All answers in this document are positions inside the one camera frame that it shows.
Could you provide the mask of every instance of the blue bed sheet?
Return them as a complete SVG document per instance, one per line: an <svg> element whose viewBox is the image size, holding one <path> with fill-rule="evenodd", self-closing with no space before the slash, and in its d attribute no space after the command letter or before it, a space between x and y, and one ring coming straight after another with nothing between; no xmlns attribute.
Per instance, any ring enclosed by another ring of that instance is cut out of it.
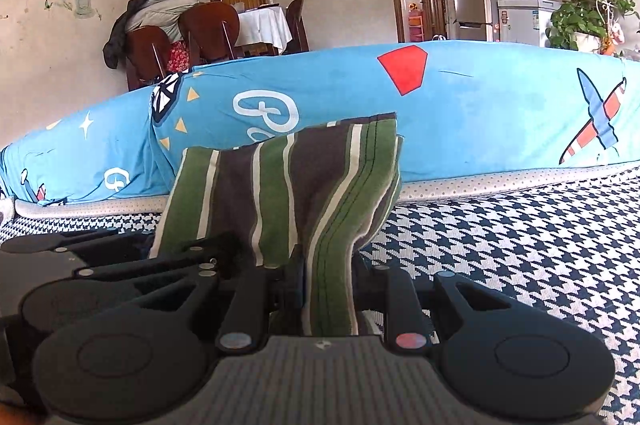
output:
<svg viewBox="0 0 640 425"><path fill-rule="evenodd" d="M238 147L388 112L404 136L404 182L640 160L640 64L437 41L169 76L8 146L0 188L41 204L166 194L187 147Z"/></svg>

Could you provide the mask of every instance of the black jacket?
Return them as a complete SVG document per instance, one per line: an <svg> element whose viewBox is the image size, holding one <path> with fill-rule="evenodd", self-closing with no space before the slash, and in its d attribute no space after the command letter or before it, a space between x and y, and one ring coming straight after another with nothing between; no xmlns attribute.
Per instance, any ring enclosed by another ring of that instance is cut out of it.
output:
<svg viewBox="0 0 640 425"><path fill-rule="evenodd" d="M113 25L109 41L102 49L104 63L112 70L118 67L118 62L124 56L125 42L127 39L125 32L127 21L142 10L142 7L147 1L148 0L130 0L127 3L127 11L122 14Z"/></svg>

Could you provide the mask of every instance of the houndstooth carpet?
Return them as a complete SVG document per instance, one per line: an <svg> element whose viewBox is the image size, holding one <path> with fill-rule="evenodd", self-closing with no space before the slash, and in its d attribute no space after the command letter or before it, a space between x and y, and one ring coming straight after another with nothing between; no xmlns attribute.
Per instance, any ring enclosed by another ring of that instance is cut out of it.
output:
<svg viewBox="0 0 640 425"><path fill-rule="evenodd" d="M601 414L609 425L640 424L638 176L397 206L362 253L412 276L462 273L595 334L617 370ZM153 214L21 218L0 229L0 242L43 231L151 230L157 221Z"/></svg>

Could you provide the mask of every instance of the green striped fabric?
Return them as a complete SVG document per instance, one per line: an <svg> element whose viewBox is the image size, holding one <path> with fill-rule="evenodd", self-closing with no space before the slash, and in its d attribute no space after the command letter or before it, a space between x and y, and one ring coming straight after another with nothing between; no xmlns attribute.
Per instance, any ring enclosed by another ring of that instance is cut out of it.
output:
<svg viewBox="0 0 640 425"><path fill-rule="evenodd" d="M256 265L279 267L300 245L304 333L367 332L354 308L351 258L380 230L398 198L401 144L396 115L388 114L236 149L188 148L151 257L232 231Z"/></svg>

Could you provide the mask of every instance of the white tablecloth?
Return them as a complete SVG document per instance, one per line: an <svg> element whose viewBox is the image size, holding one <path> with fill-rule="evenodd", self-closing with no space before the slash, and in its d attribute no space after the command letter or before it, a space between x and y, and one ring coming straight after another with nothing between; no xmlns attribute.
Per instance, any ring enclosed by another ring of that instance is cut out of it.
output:
<svg viewBox="0 0 640 425"><path fill-rule="evenodd" d="M282 53L287 43L293 39L287 19L279 6L243 12L239 17L240 35L236 46L263 42L273 45Z"/></svg>

